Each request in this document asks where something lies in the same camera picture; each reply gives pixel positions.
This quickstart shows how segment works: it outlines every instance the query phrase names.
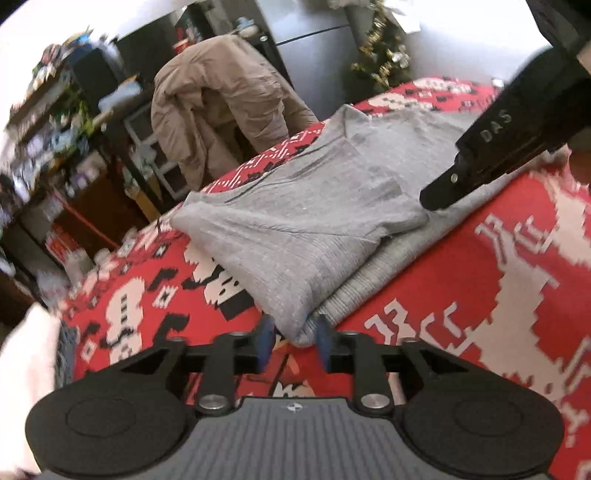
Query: beige jacket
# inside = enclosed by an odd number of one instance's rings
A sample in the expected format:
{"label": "beige jacket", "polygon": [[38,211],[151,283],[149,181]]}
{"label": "beige jacket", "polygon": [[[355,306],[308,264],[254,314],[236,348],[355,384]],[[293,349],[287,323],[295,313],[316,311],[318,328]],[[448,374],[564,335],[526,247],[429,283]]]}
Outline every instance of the beige jacket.
{"label": "beige jacket", "polygon": [[[248,143],[260,153],[317,122],[285,79],[237,35],[187,48],[154,81],[152,128],[192,190],[250,159]],[[236,127],[248,142],[241,145]]]}

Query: refrigerator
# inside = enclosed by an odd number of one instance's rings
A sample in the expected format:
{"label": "refrigerator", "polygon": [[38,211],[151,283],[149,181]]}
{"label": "refrigerator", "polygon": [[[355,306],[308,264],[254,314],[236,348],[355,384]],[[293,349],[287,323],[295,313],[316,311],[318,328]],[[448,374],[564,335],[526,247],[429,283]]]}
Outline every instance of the refrigerator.
{"label": "refrigerator", "polygon": [[294,90],[319,120],[348,100],[347,73],[358,59],[342,8],[327,0],[256,0]]}

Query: folded gray garment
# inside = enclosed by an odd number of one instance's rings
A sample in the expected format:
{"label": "folded gray garment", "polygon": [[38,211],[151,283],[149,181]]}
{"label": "folded gray garment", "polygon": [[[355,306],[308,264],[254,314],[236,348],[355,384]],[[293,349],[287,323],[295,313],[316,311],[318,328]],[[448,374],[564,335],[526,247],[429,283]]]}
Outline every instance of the folded gray garment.
{"label": "folded gray garment", "polygon": [[474,118],[371,118],[344,106],[305,152],[229,192],[191,193],[171,224],[232,273],[292,343],[309,345],[315,314],[337,325],[509,181],[444,212],[420,206],[420,190],[451,165]]}

